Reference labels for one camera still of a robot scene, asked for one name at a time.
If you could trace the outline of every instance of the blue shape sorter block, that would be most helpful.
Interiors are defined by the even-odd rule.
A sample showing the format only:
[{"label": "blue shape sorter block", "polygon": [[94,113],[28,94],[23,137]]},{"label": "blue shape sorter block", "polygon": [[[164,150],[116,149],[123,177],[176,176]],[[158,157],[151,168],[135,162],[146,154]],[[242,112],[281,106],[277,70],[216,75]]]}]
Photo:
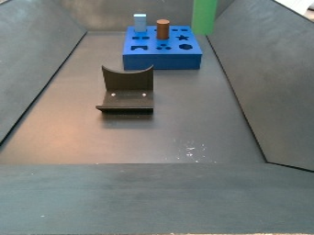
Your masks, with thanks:
[{"label": "blue shape sorter block", "polygon": [[127,27],[123,50],[126,70],[143,70],[154,65],[156,70],[198,70],[202,49],[188,26],[170,26],[170,38],[158,39],[156,26],[146,32]]}]

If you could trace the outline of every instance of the green object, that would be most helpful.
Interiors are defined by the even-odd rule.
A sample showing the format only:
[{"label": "green object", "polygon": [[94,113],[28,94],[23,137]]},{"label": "green object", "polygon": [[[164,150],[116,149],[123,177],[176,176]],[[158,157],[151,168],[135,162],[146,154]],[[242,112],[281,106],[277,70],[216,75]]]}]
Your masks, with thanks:
[{"label": "green object", "polygon": [[214,30],[216,0],[194,0],[191,27],[195,34],[210,34]]}]

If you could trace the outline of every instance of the metal panel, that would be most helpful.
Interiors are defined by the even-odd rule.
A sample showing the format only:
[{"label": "metal panel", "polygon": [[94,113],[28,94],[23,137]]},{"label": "metal panel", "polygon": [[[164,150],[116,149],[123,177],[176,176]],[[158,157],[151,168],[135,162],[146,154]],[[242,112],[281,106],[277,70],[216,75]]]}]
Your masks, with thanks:
[{"label": "metal panel", "polygon": [[216,2],[216,18],[220,16],[223,11],[228,8],[234,0],[218,0]]},{"label": "metal panel", "polygon": [[174,25],[190,25],[192,0],[59,0],[90,31],[122,31],[134,25],[134,14],[147,14],[147,25],[167,18]]},{"label": "metal panel", "polygon": [[0,5],[0,141],[84,34],[53,1]]},{"label": "metal panel", "polygon": [[122,32],[88,33],[0,149],[0,163],[265,163],[204,36],[199,70],[155,71],[155,114],[102,115],[102,65],[123,70]]},{"label": "metal panel", "polygon": [[0,166],[1,234],[313,234],[314,173],[270,164]]},{"label": "metal panel", "polygon": [[314,24],[274,1],[235,1],[210,36],[269,162],[314,170]]}]

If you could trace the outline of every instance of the black curved object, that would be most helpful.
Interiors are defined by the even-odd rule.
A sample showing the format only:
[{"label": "black curved object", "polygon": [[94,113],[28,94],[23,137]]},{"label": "black curved object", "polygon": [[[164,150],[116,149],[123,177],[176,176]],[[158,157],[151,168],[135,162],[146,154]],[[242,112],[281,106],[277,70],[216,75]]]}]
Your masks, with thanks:
[{"label": "black curved object", "polygon": [[154,66],[135,73],[120,73],[102,66],[106,84],[102,112],[154,111]]}]

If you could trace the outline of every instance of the wooden cylinder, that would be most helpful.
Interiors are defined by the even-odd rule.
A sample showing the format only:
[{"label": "wooden cylinder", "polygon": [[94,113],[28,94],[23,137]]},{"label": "wooden cylinder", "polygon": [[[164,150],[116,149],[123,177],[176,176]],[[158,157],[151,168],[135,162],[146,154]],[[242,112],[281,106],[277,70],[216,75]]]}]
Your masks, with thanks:
[{"label": "wooden cylinder", "polygon": [[170,38],[170,24],[168,19],[159,19],[156,21],[156,39],[166,40]]}]

